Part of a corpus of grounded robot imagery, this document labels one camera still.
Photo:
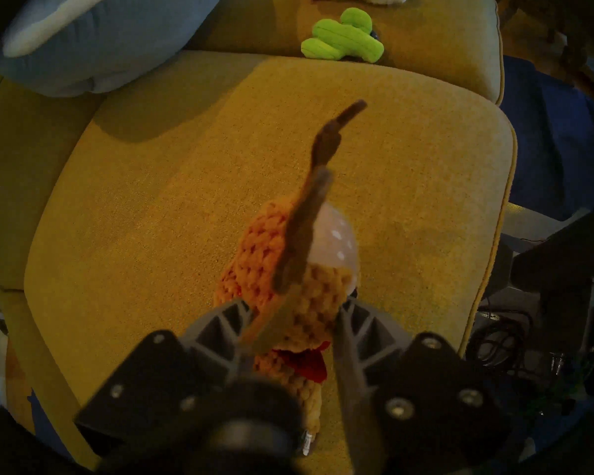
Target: light blue cushion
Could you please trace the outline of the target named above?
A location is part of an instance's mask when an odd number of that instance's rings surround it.
[[[11,28],[26,28],[65,1],[31,0]],[[219,1],[103,0],[30,54],[7,58],[1,44],[0,74],[47,96],[114,90],[182,49]]]

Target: black cable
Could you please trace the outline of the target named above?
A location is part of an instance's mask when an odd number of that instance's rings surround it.
[[[501,338],[493,339],[496,334],[501,335]],[[486,353],[483,350],[485,346],[490,346]],[[501,317],[472,333],[465,358],[478,362],[489,372],[508,373],[522,369],[525,353],[526,332],[522,324],[517,320]]]

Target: couch cushion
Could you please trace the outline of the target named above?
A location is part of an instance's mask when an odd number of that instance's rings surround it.
[[[385,45],[378,62],[447,81],[499,104],[504,90],[495,0],[221,0],[188,44],[203,51],[302,57],[301,41],[321,18],[356,6],[372,17]]]
[[[53,429],[74,460],[94,470],[99,457],[73,424],[80,405],[35,325],[24,292],[0,289],[0,304],[9,328],[9,345]]]
[[[0,286],[23,289],[46,201],[102,101],[46,98],[0,78]]]
[[[80,403],[155,329],[183,333],[262,203],[303,182],[322,124],[358,98],[331,203],[359,244],[361,299],[463,342],[515,162],[492,103],[374,65],[183,52],[110,94],[57,181],[25,293]],[[332,381],[306,463],[349,470]]]

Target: wire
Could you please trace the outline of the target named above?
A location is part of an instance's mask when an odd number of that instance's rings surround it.
[[[472,333],[466,348],[466,360],[481,364],[491,373],[520,372],[538,374],[524,366],[526,355],[526,339],[534,327],[534,320],[530,313],[522,310],[503,309],[492,306],[490,298],[486,297],[488,306],[478,307],[479,311],[488,313],[507,313],[521,315],[528,319],[528,330],[524,330],[522,322],[500,317]]]

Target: red yarn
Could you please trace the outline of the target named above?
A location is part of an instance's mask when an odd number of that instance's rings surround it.
[[[282,361],[295,370],[295,372],[315,383],[323,383],[328,378],[328,371],[325,368],[324,357],[321,354],[330,347],[330,342],[324,341],[316,349],[306,349],[302,352],[290,352],[275,350]]]

